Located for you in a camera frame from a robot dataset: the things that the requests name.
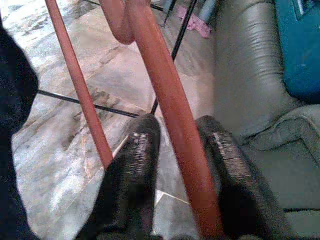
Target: pink cloth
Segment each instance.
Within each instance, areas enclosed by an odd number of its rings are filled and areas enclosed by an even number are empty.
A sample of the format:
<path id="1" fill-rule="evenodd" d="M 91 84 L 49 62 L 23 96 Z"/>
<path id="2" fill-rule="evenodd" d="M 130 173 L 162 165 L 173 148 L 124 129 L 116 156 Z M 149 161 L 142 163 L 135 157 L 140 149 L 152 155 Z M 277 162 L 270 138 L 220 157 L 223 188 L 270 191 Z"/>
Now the pink cloth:
<path id="1" fill-rule="evenodd" d="M 187 13 L 187 9 L 183 6 L 178 6 L 178 17 L 182 19 L 182 22 L 185 19 Z M 190 21 L 188 23 L 187 28 L 188 30 L 197 30 L 199 34 L 204 38 L 207 39 L 210 36 L 211 28 L 206 24 L 205 21 L 202 21 L 196 15 L 192 14 L 190 17 Z"/>

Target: marble floor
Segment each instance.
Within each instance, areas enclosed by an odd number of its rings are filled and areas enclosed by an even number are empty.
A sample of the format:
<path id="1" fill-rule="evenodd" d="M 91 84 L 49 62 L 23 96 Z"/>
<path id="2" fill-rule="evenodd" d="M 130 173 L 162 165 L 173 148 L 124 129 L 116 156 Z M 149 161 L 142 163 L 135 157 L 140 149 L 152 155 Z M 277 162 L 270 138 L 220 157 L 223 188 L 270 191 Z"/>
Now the marble floor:
<path id="1" fill-rule="evenodd" d="M 58 0 L 73 47 L 96 104 L 143 115 L 155 93 L 135 43 L 113 37 L 101 8 L 82 0 Z M 43 0 L 0 0 L 4 27 L 24 49 L 40 89 L 77 97 Z M 164 13 L 154 10 L 159 23 Z M 172 51 L 181 27 L 176 12 L 162 33 Z M 214 112 L 214 42 L 187 31 L 176 67 L 195 119 Z M 112 151 L 132 118 L 97 110 Z M 183 180 L 165 127 L 161 125 L 154 232 L 168 240 L 198 238 Z M 31 115 L 13 139 L 18 188 L 32 230 L 41 239 L 69 240 L 89 216 L 104 175 L 81 107 L 38 95 Z"/>

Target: gray leather couch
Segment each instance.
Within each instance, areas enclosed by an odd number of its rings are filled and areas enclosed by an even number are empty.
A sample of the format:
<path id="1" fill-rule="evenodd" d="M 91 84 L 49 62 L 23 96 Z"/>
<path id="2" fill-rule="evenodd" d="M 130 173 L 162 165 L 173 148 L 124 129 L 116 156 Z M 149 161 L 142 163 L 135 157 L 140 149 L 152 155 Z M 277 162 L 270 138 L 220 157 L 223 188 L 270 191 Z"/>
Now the gray leather couch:
<path id="1" fill-rule="evenodd" d="M 215 118 L 261 170 L 299 236 L 320 237 L 320 105 L 291 97 L 272 0 L 216 6 Z"/>

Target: pink object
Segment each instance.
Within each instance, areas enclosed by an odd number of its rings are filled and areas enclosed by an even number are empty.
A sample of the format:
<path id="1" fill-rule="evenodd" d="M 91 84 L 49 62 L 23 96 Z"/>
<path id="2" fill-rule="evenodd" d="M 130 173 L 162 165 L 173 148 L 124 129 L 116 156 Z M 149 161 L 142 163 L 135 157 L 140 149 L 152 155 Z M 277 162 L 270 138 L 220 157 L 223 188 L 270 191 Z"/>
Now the pink object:
<path id="1" fill-rule="evenodd" d="M 182 19 L 182 21 L 184 21 L 186 13 L 187 9 L 185 7 L 178 6 L 178 17 Z M 186 29 L 190 31 L 194 29 L 197 30 L 204 39 L 209 38 L 211 32 L 211 28 L 206 24 L 206 22 L 201 20 L 194 14 L 191 15 L 190 21 Z"/>

